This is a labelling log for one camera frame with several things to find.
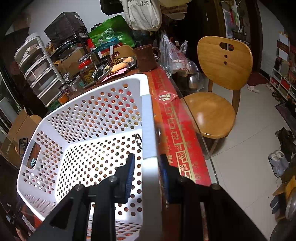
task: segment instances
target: glass jar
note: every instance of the glass jar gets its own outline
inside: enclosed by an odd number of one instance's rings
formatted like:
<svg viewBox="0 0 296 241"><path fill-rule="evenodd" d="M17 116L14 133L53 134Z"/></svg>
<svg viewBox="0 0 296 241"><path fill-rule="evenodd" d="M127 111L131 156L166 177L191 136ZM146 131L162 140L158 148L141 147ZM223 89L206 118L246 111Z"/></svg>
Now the glass jar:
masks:
<svg viewBox="0 0 296 241"><path fill-rule="evenodd" d="M94 78L92 77L92 75L96 70L94 67L94 63L92 63L90 59L79 64L78 69L79 69L80 77L87 84L94 82Z"/></svg>
<svg viewBox="0 0 296 241"><path fill-rule="evenodd" d="M60 88L59 88L60 91L63 91L64 93L66 93L66 95L68 96L68 98L70 98L72 96L72 92L69 88L69 86L65 83L63 84Z"/></svg>
<svg viewBox="0 0 296 241"><path fill-rule="evenodd" d="M84 81L79 75L76 76L75 79L77 80L77 82L79 83L79 85L80 85L81 87L83 87L83 86L85 85L85 81Z"/></svg>
<svg viewBox="0 0 296 241"><path fill-rule="evenodd" d="M83 92L80 81L82 81L82 79L79 76L79 78L76 78L69 84L69 87L74 92L74 94L80 95Z"/></svg>
<svg viewBox="0 0 296 241"><path fill-rule="evenodd" d="M63 79L64 81L69 84L72 80L73 80L73 77L70 75L69 72L67 72L64 76L63 76Z"/></svg>
<svg viewBox="0 0 296 241"><path fill-rule="evenodd" d="M66 92L62 92L58 97L57 97L58 101L61 103L61 104L65 104L68 102L69 100L69 97L67 95Z"/></svg>

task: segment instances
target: ceramic mug handle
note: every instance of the ceramic mug handle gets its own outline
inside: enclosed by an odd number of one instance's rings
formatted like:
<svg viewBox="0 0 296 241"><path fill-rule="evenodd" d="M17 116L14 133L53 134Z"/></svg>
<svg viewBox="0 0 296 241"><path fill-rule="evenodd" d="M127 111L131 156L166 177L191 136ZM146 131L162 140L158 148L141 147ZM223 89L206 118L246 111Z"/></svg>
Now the ceramic mug handle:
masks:
<svg viewBox="0 0 296 241"><path fill-rule="evenodd" d="M157 56L155 57L155 60L158 60L160 58L160 50L158 47L152 47L152 50L156 50L157 51Z"/></svg>

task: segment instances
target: white tile floor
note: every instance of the white tile floor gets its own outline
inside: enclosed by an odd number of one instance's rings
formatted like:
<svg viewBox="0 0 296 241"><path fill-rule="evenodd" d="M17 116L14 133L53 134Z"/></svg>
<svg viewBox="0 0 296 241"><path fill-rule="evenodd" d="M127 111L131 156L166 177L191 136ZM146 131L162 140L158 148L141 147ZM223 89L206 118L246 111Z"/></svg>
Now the white tile floor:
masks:
<svg viewBox="0 0 296 241"><path fill-rule="evenodd" d="M257 85L256 89L259 94L247 86L242 88L235 125L212 161L220 185L269 240L276 225L270 202L281 181L274 176L268 155L280 146L275 132L290 128L274 107L278 102L266 85ZM214 84L213 92L232 100L230 90Z"/></svg>

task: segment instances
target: screw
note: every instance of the screw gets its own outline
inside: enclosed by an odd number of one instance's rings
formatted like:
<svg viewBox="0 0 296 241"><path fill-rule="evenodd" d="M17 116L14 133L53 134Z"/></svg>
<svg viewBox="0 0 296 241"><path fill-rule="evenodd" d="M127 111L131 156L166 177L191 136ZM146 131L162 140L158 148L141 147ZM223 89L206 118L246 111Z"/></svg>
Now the screw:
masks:
<svg viewBox="0 0 296 241"><path fill-rule="evenodd" d="M213 183L210 187L212 189L214 189L214 190L220 190L221 189L221 186L219 184L216 184L216 183Z"/></svg>
<svg viewBox="0 0 296 241"><path fill-rule="evenodd" d="M180 176L180 177L178 177L178 181L179 181L180 183L184 183L184 182L187 181L187 178L184 177L184 176Z"/></svg>
<svg viewBox="0 0 296 241"><path fill-rule="evenodd" d="M108 177L108 180L113 183L113 182L117 181L117 177L116 176L111 176L111 177Z"/></svg>

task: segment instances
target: red jar lid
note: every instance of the red jar lid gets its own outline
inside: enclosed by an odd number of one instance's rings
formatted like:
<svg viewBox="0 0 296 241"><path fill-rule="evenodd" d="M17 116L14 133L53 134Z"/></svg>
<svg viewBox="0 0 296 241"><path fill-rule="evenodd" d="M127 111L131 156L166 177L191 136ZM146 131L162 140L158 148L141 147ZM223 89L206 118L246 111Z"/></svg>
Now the red jar lid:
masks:
<svg viewBox="0 0 296 241"><path fill-rule="evenodd" d="M86 60L84 62L82 62L81 64L78 65L78 69L82 69L83 67L85 67L86 65L90 64L91 60Z"/></svg>

